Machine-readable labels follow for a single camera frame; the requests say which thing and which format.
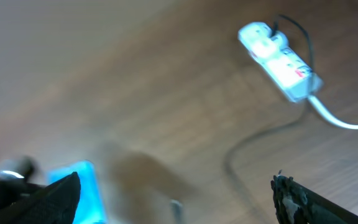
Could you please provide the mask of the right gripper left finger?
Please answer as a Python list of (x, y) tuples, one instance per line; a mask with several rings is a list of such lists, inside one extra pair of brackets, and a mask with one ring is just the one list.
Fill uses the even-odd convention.
[(0, 224), (72, 224), (80, 200), (77, 172), (0, 210)]

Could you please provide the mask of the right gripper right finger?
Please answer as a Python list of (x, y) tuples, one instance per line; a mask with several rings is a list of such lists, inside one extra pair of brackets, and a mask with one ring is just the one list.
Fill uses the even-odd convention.
[(270, 182), (279, 224), (358, 224), (358, 215), (293, 180), (275, 175)]

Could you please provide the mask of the smartphone with cyan screen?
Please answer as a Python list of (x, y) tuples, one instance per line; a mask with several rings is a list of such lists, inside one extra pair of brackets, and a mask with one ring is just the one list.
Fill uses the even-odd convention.
[(92, 162), (83, 160), (50, 170), (47, 172), (48, 183), (52, 184), (72, 172), (77, 172), (81, 184), (80, 200), (73, 224), (107, 224), (108, 219)]

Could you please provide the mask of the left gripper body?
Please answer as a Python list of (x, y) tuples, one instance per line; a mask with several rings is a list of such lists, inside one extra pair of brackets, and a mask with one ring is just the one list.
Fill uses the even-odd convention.
[(36, 168), (37, 164), (29, 156), (0, 162), (0, 210), (42, 188), (29, 182)]

